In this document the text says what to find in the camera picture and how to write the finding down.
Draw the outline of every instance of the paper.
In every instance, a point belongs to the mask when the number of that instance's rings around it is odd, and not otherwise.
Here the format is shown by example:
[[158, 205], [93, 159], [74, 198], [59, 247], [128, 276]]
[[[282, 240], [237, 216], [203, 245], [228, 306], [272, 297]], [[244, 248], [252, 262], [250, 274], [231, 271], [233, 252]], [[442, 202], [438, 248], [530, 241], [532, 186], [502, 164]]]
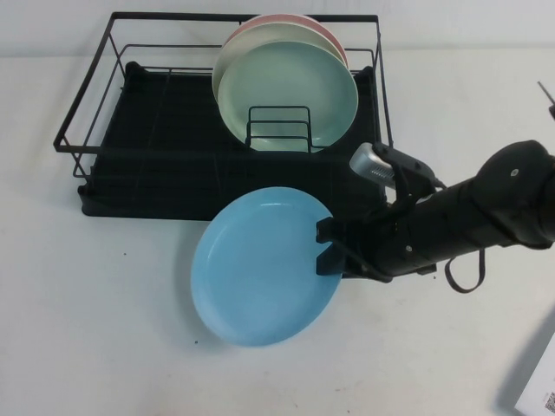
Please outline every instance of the paper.
[[555, 416], [555, 335], [515, 408], [525, 416]]

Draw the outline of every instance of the green plate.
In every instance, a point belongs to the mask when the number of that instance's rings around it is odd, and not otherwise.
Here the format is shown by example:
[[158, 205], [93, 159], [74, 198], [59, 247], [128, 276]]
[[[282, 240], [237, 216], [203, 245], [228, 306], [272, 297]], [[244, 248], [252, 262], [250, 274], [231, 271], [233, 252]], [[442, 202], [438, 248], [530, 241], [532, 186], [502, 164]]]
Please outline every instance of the green plate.
[[[237, 59], [219, 85], [219, 111], [235, 137], [245, 143], [252, 106], [306, 106], [310, 109], [312, 144], [330, 146], [342, 138], [356, 115], [358, 94], [349, 70], [330, 52], [301, 42], [274, 42]], [[308, 121], [304, 108], [256, 108], [252, 120]], [[307, 152], [303, 123], [252, 123], [251, 148]]]

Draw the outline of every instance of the white surface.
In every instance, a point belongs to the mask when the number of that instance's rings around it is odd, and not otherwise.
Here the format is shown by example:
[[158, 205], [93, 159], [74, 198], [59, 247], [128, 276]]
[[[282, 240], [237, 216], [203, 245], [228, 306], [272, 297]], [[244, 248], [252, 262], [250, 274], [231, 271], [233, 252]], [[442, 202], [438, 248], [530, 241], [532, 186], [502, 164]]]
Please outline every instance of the white surface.
[[555, 372], [553, 367], [555, 367], [555, 336], [547, 346], [517, 402], [516, 408], [526, 416], [552, 416], [555, 413], [546, 408], [547, 403], [552, 405], [552, 398], [555, 397]]
[[[489, 250], [486, 282], [468, 296], [441, 272], [347, 281], [295, 339], [222, 345], [187, 289], [204, 224], [80, 212], [72, 160], [51, 143], [88, 62], [0, 60], [0, 414], [491, 416], [514, 406], [555, 329], [555, 251]], [[385, 65], [397, 147], [446, 183], [516, 140], [555, 153], [535, 85], [555, 90], [554, 50], [398, 51]], [[476, 257], [454, 273], [469, 285]]]
[[552, 0], [20, 0], [0, 9], [3, 56], [92, 54], [90, 34], [115, 10], [377, 14], [385, 48], [555, 46]]

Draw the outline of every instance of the white wall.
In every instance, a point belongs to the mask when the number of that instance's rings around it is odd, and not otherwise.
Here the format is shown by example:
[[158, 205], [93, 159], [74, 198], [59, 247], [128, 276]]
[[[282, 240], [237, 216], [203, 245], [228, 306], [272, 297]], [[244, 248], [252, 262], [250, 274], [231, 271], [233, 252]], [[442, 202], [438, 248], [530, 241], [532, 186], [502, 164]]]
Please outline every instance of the white wall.
[[114, 10], [367, 13], [390, 49], [555, 46], [553, 0], [3, 0], [0, 56], [89, 55]]

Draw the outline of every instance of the light blue plate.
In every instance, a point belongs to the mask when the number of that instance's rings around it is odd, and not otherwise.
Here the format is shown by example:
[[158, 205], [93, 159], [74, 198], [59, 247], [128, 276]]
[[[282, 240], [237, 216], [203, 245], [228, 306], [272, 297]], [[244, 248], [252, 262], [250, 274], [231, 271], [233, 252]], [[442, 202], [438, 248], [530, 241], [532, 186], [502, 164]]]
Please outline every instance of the light blue plate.
[[314, 321], [341, 275], [318, 276], [316, 222], [328, 209], [291, 188], [265, 188], [229, 204], [210, 223], [193, 259], [200, 318], [233, 344], [285, 340]]

